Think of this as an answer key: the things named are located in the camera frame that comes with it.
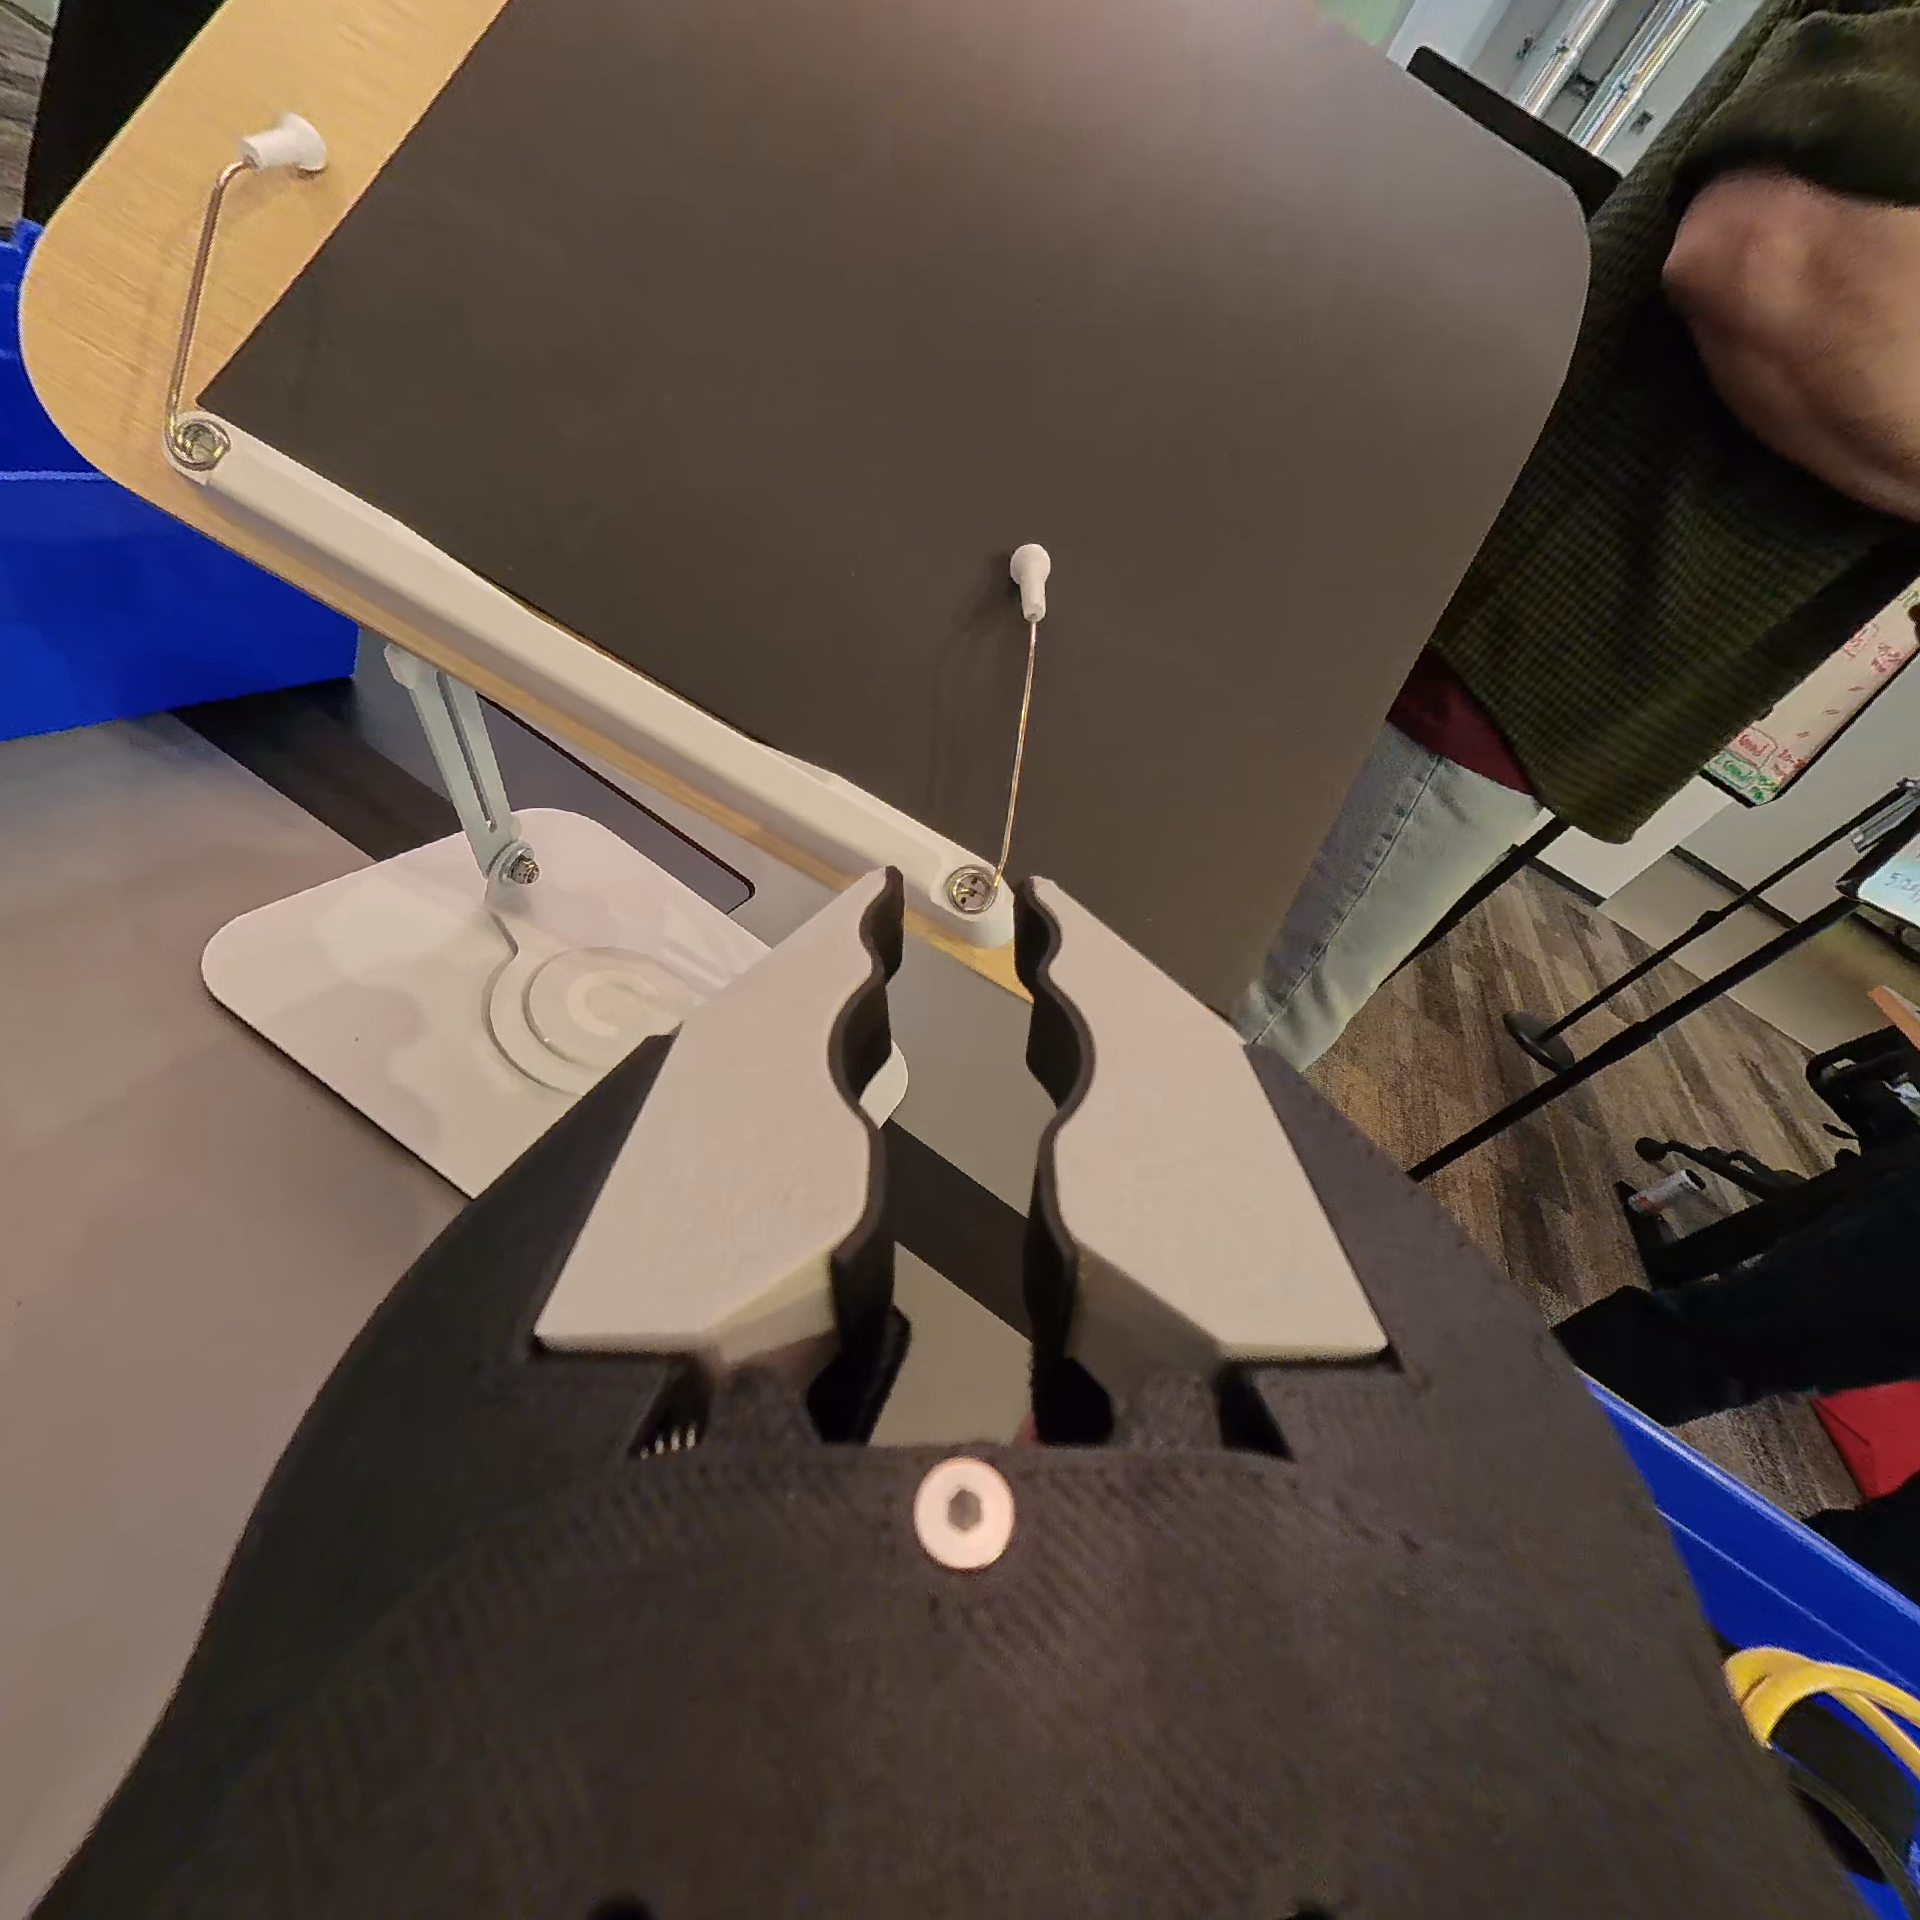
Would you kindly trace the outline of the small whiteboard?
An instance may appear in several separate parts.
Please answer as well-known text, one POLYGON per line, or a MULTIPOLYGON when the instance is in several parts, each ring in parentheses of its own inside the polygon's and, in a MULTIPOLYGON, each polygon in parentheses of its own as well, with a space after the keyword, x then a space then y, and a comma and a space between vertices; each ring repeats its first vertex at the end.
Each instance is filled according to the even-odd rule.
POLYGON ((1916 659, 1918 585, 1910 582, 1721 748, 1702 769, 1702 779, 1743 806, 1778 799, 1916 659))
POLYGON ((1860 913, 1918 931, 1918 823, 1860 853, 1837 879, 1837 891, 1860 913))

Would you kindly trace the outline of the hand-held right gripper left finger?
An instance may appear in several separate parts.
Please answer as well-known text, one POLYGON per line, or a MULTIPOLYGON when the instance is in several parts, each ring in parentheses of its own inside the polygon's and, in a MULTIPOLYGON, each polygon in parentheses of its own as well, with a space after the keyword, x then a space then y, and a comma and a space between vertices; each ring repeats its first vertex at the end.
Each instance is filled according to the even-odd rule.
POLYGON ((904 879, 854 879, 665 1044, 535 1322, 548 1353, 778 1375, 828 1442, 873 1437, 904 1359, 884 1123, 904 879))

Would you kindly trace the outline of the black office chair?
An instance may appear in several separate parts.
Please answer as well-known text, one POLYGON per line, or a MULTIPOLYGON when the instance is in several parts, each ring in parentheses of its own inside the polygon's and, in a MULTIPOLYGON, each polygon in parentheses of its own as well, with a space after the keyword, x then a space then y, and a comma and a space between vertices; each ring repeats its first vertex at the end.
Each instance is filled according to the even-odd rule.
POLYGON ((1837 1118, 1839 1135, 1833 1163, 1817 1174, 1770 1169, 1741 1150, 1637 1140, 1644 1163, 1673 1162, 1673 1171, 1647 1186, 1616 1183, 1623 1222, 1652 1289, 1722 1281, 1778 1242, 1829 1226, 1886 1182, 1916 1172, 1918 1051, 1902 1028, 1884 1026, 1817 1053, 1807 1062, 1807 1087, 1837 1118), (1687 1227, 1673 1220, 1673 1209, 1702 1197, 1702 1172, 1734 1186, 1743 1206, 1687 1227))

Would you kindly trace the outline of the black tripod easel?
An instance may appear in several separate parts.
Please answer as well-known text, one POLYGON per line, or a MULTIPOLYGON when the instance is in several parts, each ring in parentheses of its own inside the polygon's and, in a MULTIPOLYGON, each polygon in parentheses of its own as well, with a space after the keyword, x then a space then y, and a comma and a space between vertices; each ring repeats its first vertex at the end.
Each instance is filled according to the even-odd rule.
MULTIPOLYGON (((1778 875, 1785 877, 1797 873, 1810 859, 1822 858, 1834 844, 1846 844, 1856 853, 1856 862, 1860 853, 1870 850, 1886 837, 1888 833, 1905 833, 1910 823, 1918 823, 1918 781, 1913 778, 1896 781, 1873 806, 1868 806, 1857 814, 1852 823, 1844 823, 1825 839, 1817 842, 1807 853, 1785 862, 1778 868, 1778 875)), ((1582 1025, 1588 1014, 1593 1014, 1604 1004, 1614 1001, 1626 988, 1638 985, 1649 971, 1660 970, 1669 961, 1678 957, 1681 948, 1693 947, 1700 938, 1716 931, 1716 926, 1725 923, 1734 913, 1743 909, 1746 905, 1758 905, 1760 897, 1764 893, 1767 882, 1740 893, 1722 907, 1714 907, 1711 913, 1697 916, 1684 932, 1669 940, 1665 947, 1655 948, 1647 957, 1637 963, 1630 971, 1620 974, 1617 980, 1610 980, 1606 988, 1598 990, 1588 999, 1583 999, 1577 1009, 1568 1010, 1566 1014, 1538 1022, 1521 1014, 1508 1014, 1504 1019, 1506 1036, 1519 1044, 1519 1049, 1541 1067, 1545 1067, 1548 1076, 1541 1086, 1530 1087, 1529 1092, 1518 1094, 1506 1106, 1502 1106, 1495 1116, 1478 1121, 1474 1126, 1464 1130, 1460 1135, 1450 1139, 1448 1142, 1436 1148, 1428 1157, 1415 1162, 1408 1169, 1408 1177, 1415 1183, 1424 1183, 1432 1177, 1432 1172, 1442 1169, 1450 1169, 1453 1163, 1466 1159, 1469 1155, 1478 1151, 1490 1140, 1496 1140, 1519 1121, 1530 1118, 1533 1113, 1545 1110, 1559 1098, 1583 1087, 1614 1066, 1625 1062, 1634 1053, 1638 1053, 1646 1044, 1660 1041, 1661 1036, 1670 1033, 1680 1022, 1687 1022, 1690 1014, 1704 1010, 1716 999, 1730 994, 1734 988, 1741 988, 1746 980, 1760 975, 1762 971, 1770 970, 1773 965, 1783 963, 1789 954, 1807 947, 1813 940, 1822 938, 1824 932, 1837 927, 1844 921, 1856 919, 1857 915, 1868 915, 1870 919, 1886 921, 1879 915, 1860 913, 1848 903, 1848 899, 1833 891, 1833 901, 1829 901, 1818 913, 1810 919, 1789 923, 1785 931, 1778 931, 1770 940, 1762 947, 1749 951, 1746 955, 1736 957, 1730 966, 1722 966, 1716 974, 1700 979, 1688 991, 1678 999, 1670 999, 1652 1014, 1646 1014, 1637 1022, 1623 1026, 1616 1036, 1606 1042, 1590 1046, 1583 1053, 1573 1053, 1562 1044, 1566 1030, 1582 1025)))

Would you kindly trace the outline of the dark grey board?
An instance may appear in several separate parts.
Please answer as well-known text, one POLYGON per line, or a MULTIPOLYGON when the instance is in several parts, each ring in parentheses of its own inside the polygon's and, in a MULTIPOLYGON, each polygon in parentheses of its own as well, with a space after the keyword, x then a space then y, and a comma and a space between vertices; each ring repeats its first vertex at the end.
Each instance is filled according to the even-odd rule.
POLYGON ((506 4, 208 386, 204 489, 952 913, 1257 974, 1588 293, 1570 189, 1305 4, 506 4))

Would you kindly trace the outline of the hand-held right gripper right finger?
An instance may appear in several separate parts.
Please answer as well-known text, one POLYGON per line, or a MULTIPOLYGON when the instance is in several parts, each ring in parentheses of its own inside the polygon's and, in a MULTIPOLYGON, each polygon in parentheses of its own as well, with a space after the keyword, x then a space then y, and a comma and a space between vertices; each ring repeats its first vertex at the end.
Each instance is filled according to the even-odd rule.
POLYGON ((1390 1340, 1247 1051, 1044 877, 1014 893, 1023 1066, 1050 1101, 1023 1234, 1030 1418, 1106 1442, 1161 1375, 1278 1450, 1253 1373, 1390 1362, 1390 1340))

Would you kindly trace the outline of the wooden book stand white base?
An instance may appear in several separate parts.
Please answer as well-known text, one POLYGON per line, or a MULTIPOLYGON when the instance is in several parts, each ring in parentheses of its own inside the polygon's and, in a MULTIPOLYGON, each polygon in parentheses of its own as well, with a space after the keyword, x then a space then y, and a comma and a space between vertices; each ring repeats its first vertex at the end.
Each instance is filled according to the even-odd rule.
POLYGON ((464 837, 263 905, 213 935, 213 997, 464 1194, 634 1042, 652 988, 718 990, 761 954, 613 830, 511 818, 480 699, 616 769, 817 891, 902 871, 896 1033, 1006 1025, 1012 905, 952 907, 976 858, 836 775, 746 741, 518 609, 346 491, 193 404, 396 156, 503 4, 223 4, 39 245, 23 357, 61 433, 151 505, 396 646, 464 837))

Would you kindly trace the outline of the silver insulated pipes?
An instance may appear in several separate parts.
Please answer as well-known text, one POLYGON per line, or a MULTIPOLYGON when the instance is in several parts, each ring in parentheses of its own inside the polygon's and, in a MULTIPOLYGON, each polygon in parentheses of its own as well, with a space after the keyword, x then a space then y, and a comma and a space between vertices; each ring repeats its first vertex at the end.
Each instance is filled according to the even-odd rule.
POLYGON ((1602 157, 1644 131, 1644 101, 1714 2, 1562 4, 1518 52, 1508 101, 1582 154, 1602 157))

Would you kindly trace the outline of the black bag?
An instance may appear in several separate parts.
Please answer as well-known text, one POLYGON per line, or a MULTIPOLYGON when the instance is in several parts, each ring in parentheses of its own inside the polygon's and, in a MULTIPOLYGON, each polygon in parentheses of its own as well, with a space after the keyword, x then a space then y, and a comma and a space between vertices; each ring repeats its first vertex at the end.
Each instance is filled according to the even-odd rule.
POLYGON ((1733 1275, 1620 1287, 1552 1330, 1657 1423, 1918 1379, 1918 1191, 1886 1183, 1733 1275))

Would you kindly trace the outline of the blue plastic bin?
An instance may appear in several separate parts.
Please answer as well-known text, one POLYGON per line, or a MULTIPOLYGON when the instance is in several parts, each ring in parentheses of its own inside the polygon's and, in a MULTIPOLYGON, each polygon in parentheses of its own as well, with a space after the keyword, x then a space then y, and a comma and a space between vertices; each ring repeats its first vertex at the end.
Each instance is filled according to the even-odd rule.
MULTIPOLYGON (((1778 1507, 1606 1393, 1718 1653, 1780 1647, 1916 1693, 1918 1614, 1778 1507)), ((1768 1756, 1872 1916, 1916 1916, 1916 1771, 1830 1697, 1793 1702, 1768 1756)))
POLYGON ((2 241, 2 739, 346 678, 354 623, 96 470, 45 414, 2 241))

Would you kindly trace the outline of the red bag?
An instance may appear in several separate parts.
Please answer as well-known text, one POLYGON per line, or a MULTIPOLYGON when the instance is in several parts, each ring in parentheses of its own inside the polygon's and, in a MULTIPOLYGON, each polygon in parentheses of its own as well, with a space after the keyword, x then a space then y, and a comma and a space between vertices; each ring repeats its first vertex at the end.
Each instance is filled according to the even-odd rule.
POLYGON ((1918 1475, 1918 1381, 1853 1388, 1810 1406, 1860 1500, 1889 1497, 1918 1475))

